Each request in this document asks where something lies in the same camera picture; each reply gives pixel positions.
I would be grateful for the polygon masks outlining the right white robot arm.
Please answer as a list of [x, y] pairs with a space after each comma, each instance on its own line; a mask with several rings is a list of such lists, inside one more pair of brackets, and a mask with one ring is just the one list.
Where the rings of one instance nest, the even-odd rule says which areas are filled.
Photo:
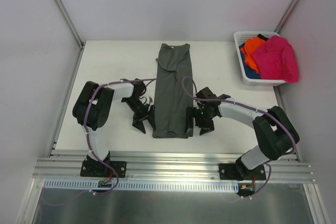
[[257, 139], [257, 145], [240, 156], [234, 163], [219, 164], [222, 180], [265, 180], [260, 172], [263, 166], [296, 150], [300, 141], [299, 134], [279, 106], [270, 109], [257, 107], [236, 101], [231, 96], [216, 96], [208, 87], [196, 94], [196, 106], [186, 109], [186, 127], [189, 132], [199, 127], [200, 135], [215, 130], [215, 117], [232, 119], [251, 127]]

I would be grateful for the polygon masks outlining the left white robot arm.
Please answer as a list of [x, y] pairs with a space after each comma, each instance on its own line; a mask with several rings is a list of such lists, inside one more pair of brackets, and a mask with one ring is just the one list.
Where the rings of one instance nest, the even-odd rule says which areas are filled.
[[113, 101], [125, 102], [133, 111], [132, 126], [146, 133], [143, 122], [148, 121], [155, 131], [158, 120], [155, 119], [155, 104], [142, 102], [147, 86], [156, 79], [121, 79], [99, 85], [88, 81], [84, 85], [72, 110], [72, 115], [86, 134], [88, 154], [82, 163], [85, 171], [93, 170], [97, 175], [106, 175], [110, 168], [110, 151], [104, 141], [96, 137], [97, 129], [105, 125]]

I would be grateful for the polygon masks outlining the grey t shirt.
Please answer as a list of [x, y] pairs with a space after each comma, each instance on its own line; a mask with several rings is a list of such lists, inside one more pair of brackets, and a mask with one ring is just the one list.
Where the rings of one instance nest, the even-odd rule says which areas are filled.
[[189, 138], [194, 127], [187, 125], [186, 109], [193, 106], [188, 95], [193, 92], [190, 45], [162, 44], [156, 58], [157, 72], [154, 94], [154, 138]]

